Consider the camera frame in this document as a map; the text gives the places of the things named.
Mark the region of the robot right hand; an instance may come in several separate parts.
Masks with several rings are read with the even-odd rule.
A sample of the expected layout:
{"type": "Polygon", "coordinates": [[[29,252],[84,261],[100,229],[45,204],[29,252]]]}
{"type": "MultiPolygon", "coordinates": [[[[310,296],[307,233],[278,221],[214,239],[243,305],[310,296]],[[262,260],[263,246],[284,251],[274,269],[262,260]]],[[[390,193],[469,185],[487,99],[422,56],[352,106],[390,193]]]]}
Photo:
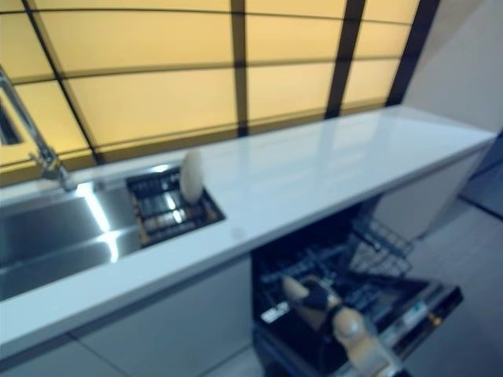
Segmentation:
{"type": "Polygon", "coordinates": [[[307,296],[302,299],[304,306],[327,312],[342,304],[341,297],[330,287],[312,283],[307,286],[307,296]]]}

